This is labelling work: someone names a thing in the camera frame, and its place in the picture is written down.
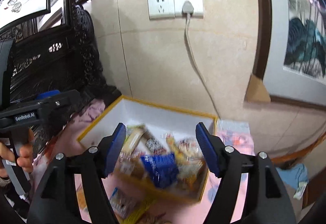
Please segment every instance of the human hand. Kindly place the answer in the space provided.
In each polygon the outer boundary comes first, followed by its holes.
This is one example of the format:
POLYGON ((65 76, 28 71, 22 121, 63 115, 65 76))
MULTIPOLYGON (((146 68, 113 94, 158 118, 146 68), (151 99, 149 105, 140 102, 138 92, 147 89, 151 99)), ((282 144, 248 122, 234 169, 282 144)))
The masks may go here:
MULTIPOLYGON (((34 139, 33 131, 30 129, 28 133, 28 144, 22 146, 19 150, 20 157, 17 159, 17 165, 22 167, 24 171, 31 173, 33 171, 33 146, 30 143, 34 139)), ((6 178, 8 174, 2 164, 2 160, 15 161, 14 153, 9 150, 3 143, 0 142, 0 177, 6 178)))

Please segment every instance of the blue snack bag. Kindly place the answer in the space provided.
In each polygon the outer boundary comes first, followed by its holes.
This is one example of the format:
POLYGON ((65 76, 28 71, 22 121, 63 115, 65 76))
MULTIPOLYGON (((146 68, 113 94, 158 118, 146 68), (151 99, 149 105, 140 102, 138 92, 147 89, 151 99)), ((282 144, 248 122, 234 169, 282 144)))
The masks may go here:
POLYGON ((175 163, 174 153, 142 156, 141 160, 155 187, 166 188, 177 180, 179 170, 175 163))

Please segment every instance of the power cord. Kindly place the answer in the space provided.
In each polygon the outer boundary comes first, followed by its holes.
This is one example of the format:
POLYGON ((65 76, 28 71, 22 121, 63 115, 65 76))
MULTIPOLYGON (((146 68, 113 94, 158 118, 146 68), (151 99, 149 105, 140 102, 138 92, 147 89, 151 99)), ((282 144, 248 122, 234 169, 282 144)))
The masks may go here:
POLYGON ((192 48, 191 48, 191 45, 190 45, 188 29, 189 29, 191 15, 194 13, 194 7, 192 6, 190 1, 185 1, 184 5, 182 7, 182 12, 187 15, 187 19, 186 19, 186 23, 185 23, 185 38, 186 38, 186 48, 187 48, 187 51, 188 51, 188 53, 190 55, 190 58, 191 58, 190 62, 192 64, 193 69, 195 70, 196 74, 198 75, 198 77, 202 81, 202 84, 205 87, 205 90, 208 93, 209 98, 211 99, 211 102, 213 104, 213 107, 214 107, 214 110, 215 110, 217 116, 220 117, 220 115, 218 113, 218 110, 217 110, 217 107, 216 107, 216 104, 215 104, 215 101, 213 99, 213 96, 211 95, 211 92, 209 91, 208 86, 206 84, 205 78, 202 75, 202 73, 200 72, 200 70, 199 70, 199 68, 198 68, 198 66, 196 64, 194 53, 192 52, 192 48))

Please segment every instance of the white cable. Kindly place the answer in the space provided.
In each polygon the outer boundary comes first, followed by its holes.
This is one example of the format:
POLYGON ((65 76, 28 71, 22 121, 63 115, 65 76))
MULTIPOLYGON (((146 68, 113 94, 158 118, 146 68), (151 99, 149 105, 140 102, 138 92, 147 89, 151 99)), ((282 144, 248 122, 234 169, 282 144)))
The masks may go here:
POLYGON ((191 58, 191 64, 195 70, 195 72, 197 73, 198 77, 200 78, 200 80, 202 81, 202 84, 203 86, 205 87, 205 90, 206 92, 208 93, 209 95, 209 98, 211 99, 211 102, 213 104, 213 107, 214 107, 214 110, 217 114, 218 117, 220 117, 219 113, 218 113, 218 110, 217 110, 217 107, 216 107, 216 104, 215 104, 215 101, 213 99, 213 96, 211 95, 211 92, 209 91, 208 89, 208 86, 206 84, 206 81, 205 81, 205 78, 204 76, 202 75, 202 73, 200 72, 197 64, 196 64, 196 60, 195 60, 195 57, 194 57, 194 53, 192 52, 192 48, 191 48, 191 45, 190 45, 190 40, 189 40, 189 35, 188 35, 188 29, 189 29, 189 24, 190 24, 190 18, 191 18, 191 14, 189 12, 185 12, 184 13, 187 14, 187 19, 186 19, 186 23, 185 23, 185 38, 187 40, 186 42, 186 47, 187 47, 187 50, 188 50, 188 53, 190 54, 190 58, 191 58))

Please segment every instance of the electrical outlet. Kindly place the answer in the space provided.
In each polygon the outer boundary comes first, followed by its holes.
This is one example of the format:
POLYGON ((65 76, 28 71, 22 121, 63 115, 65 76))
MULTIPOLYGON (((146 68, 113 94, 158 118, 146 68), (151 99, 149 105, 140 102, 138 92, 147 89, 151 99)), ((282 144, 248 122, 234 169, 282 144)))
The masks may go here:
POLYGON ((194 7, 194 13, 192 16, 204 17, 203 0, 174 0, 175 17, 183 16, 182 7, 185 1, 190 1, 192 6, 194 7))
POLYGON ((149 19, 175 17, 174 0, 148 0, 149 19))

